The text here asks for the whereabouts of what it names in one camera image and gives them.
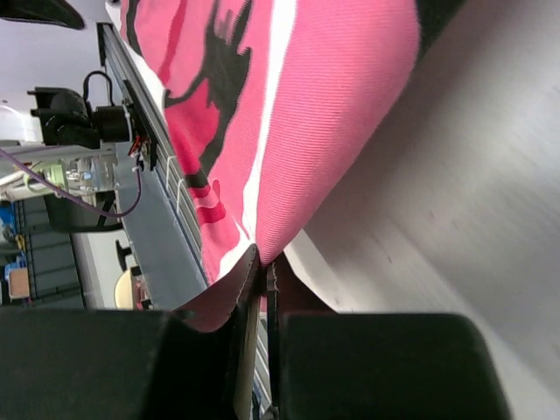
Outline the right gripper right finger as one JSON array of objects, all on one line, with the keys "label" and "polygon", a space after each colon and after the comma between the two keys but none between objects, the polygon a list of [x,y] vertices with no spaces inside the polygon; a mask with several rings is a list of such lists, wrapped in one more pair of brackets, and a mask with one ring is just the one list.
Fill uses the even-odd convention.
[{"label": "right gripper right finger", "polygon": [[507,419],[481,332],[442,312],[338,313],[277,258],[269,378],[282,419]]}]

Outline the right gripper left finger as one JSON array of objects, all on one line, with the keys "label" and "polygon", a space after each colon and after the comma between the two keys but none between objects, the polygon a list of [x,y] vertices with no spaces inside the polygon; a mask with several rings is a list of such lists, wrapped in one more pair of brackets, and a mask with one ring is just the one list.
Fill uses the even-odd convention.
[{"label": "right gripper left finger", "polygon": [[250,418],[256,247],[175,311],[4,308],[4,419]]}]

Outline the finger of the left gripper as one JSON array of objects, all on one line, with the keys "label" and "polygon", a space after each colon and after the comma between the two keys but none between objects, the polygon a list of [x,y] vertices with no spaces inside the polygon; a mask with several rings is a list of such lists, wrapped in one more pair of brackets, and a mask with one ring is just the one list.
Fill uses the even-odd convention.
[{"label": "finger of the left gripper", "polygon": [[1,19],[84,30],[82,15],[65,0],[1,0]]}]

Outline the pink camouflage trousers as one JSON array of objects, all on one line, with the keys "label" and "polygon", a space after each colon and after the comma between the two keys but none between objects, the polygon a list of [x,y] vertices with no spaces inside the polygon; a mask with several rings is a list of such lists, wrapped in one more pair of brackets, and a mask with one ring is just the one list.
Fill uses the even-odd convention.
[{"label": "pink camouflage trousers", "polygon": [[163,87],[210,289],[212,332],[358,157],[458,1],[125,1],[120,34]]}]

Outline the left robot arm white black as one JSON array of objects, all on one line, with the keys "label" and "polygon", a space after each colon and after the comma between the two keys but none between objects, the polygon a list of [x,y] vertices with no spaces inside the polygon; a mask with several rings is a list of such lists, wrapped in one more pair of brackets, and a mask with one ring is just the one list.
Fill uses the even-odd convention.
[{"label": "left robot arm white black", "polygon": [[99,150],[126,138],[102,63],[103,1],[1,3],[1,146]]}]

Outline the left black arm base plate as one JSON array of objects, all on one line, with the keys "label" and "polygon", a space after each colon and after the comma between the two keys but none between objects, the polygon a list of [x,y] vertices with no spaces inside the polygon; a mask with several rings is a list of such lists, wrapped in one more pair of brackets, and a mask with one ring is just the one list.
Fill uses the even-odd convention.
[{"label": "left black arm base plate", "polygon": [[158,162],[158,140],[149,115],[150,107],[130,80],[124,79],[123,85],[123,103],[130,112],[133,131],[128,155],[142,161],[143,169],[153,171]]}]

